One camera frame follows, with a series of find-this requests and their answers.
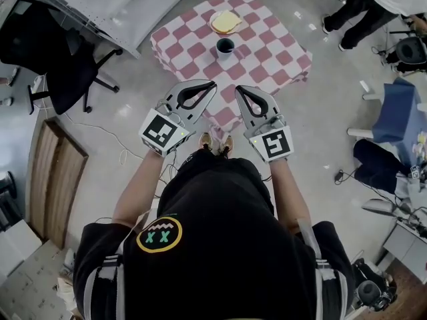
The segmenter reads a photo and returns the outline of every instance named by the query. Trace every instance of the green x logo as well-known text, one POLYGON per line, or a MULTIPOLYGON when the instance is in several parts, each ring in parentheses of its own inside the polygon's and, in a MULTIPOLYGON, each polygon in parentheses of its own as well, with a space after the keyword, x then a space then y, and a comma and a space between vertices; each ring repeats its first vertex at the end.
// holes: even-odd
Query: green x logo
POLYGON ((153 243, 153 236, 154 236, 155 232, 149 232, 148 233, 148 238, 145 240, 146 243, 153 243))
POLYGON ((170 233, 171 231, 162 231, 161 232, 161 239, 160 239, 160 243, 161 242, 165 242, 165 243, 167 243, 167 235, 169 235, 169 233, 170 233))

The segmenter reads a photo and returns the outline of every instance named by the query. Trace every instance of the checkered tablecloth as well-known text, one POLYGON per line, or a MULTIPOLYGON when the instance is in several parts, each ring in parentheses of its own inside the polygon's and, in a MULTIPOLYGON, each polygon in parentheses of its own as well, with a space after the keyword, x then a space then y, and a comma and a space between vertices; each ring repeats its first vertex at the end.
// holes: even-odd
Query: checkered tablecloth
POLYGON ((180 81, 211 79, 218 92, 204 115, 222 137, 242 122, 234 90, 236 85, 277 93, 284 85, 306 80, 312 54, 259 0, 209 0, 175 18, 151 36, 155 56, 180 81), (216 11, 233 11, 244 21, 232 35, 220 35, 209 26, 216 11), (216 43, 229 37, 239 51, 218 61, 216 43))

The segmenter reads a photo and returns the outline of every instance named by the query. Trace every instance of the office chair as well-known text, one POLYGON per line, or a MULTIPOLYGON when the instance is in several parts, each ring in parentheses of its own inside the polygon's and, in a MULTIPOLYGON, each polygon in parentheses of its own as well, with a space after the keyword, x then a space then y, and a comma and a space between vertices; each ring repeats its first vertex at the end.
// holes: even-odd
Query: office chair
POLYGON ((97 78, 99 68, 122 49, 108 53, 98 63, 93 58, 95 45, 87 42, 75 29, 64 30, 52 17, 49 6, 34 3, 24 14, 12 14, 0 29, 0 61, 25 67, 38 75, 46 75, 48 91, 32 94, 28 86, 29 113, 33 102, 50 97, 55 112, 60 115, 83 96, 83 111, 87 105, 89 87, 96 82, 117 93, 118 86, 110 86, 97 78))

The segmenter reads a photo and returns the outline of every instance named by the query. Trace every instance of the yellow circle logo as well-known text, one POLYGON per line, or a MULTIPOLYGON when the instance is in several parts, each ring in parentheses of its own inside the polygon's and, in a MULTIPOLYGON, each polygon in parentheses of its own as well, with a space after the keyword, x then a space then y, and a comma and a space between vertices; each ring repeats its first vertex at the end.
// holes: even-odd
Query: yellow circle logo
POLYGON ((160 217, 136 237, 138 246, 147 253, 161 253, 175 247, 182 237, 181 223, 172 217, 160 217))

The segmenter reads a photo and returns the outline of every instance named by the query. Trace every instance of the black t-shirt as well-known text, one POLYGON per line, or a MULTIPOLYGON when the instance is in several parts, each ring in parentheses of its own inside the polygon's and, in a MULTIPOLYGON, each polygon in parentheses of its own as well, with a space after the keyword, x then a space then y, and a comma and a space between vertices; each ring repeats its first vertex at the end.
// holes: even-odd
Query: black t-shirt
MULTIPOLYGON (((229 160, 181 178, 185 184, 166 191, 159 218, 125 242, 126 319, 315 319, 314 252, 274 218, 244 167, 229 160)), ((84 228, 74 273, 82 314, 88 275, 129 231, 84 228)), ((352 269, 334 226, 318 223, 314 233, 322 257, 348 278, 351 301, 352 269)))

